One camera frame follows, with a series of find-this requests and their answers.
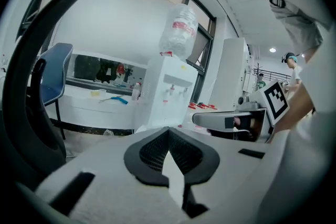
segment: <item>railing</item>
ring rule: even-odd
[[[267,70],[261,70],[259,69],[259,74],[263,73],[264,74],[264,80],[279,80],[279,81],[284,81],[284,80],[290,80],[290,76],[286,74],[281,74],[281,73],[276,73],[276,72],[271,72]],[[253,69],[253,74],[257,74],[257,69]]]

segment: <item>tall cabinet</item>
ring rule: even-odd
[[[217,79],[210,104],[220,111],[233,111],[243,94],[249,52],[245,38],[225,39]]]

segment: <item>chair leg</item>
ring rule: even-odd
[[[59,128],[61,130],[61,134],[62,134],[63,140],[65,140],[64,130],[63,130],[63,127],[62,127],[61,116],[59,114],[58,100],[56,100],[55,105],[56,105],[56,114],[57,114],[58,125],[59,125]]]

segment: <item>blue chair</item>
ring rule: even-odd
[[[44,110],[45,106],[55,103],[59,128],[63,139],[58,99],[64,94],[72,44],[57,43],[43,53],[35,64],[30,83],[30,92],[34,98],[35,110]]]

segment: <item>plastic bottle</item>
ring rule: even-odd
[[[137,82],[132,91],[132,100],[135,101],[139,98],[140,95],[140,83]]]
[[[172,52],[173,57],[187,59],[194,47],[198,22],[192,8],[184,4],[173,7],[160,39],[160,52]]]

